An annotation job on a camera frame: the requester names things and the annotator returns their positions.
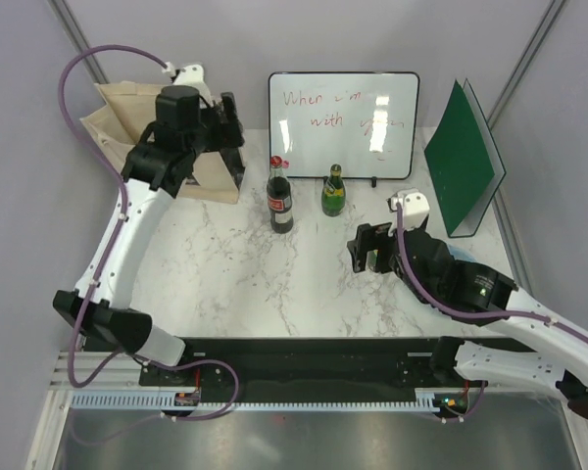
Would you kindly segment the Coca-Cola glass bottle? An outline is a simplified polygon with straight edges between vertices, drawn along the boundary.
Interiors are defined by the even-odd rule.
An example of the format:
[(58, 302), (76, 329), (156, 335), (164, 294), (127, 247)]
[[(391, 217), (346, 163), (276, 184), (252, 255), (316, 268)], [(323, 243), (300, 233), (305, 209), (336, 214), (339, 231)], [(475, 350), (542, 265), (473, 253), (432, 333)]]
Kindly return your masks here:
[(271, 228), (278, 234), (285, 234), (293, 228), (291, 186), (283, 172), (283, 159), (272, 156), (269, 159), (267, 198)]

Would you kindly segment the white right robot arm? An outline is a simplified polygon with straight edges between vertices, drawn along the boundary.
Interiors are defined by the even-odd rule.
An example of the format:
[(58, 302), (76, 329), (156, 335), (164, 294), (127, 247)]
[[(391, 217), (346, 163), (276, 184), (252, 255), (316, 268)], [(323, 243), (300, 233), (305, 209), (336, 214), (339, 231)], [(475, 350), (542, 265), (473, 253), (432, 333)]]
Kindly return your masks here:
[(395, 273), (423, 304), (463, 324), (505, 335), (528, 352), (487, 349), (456, 337), (438, 339), (429, 373), (457, 380), (514, 385), (563, 401), (588, 420), (588, 332), (548, 309), (510, 277), (455, 256), (424, 227), (358, 227), (347, 244), (354, 272)]

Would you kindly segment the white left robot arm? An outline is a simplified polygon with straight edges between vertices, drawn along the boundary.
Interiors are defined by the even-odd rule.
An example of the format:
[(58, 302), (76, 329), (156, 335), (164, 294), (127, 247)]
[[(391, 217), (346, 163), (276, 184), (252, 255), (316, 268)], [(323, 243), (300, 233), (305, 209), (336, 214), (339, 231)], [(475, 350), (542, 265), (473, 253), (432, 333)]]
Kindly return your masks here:
[(162, 364), (162, 374), (184, 385), (195, 374), (183, 340), (131, 308), (133, 285), (163, 215), (206, 153), (239, 149), (242, 127), (235, 98), (223, 92), (210, 104), (197, 88), (169, 85), (156, 96), (154, 119), (128, 151), (113, 217), (90, 267), (53, 307), (78, 335)]

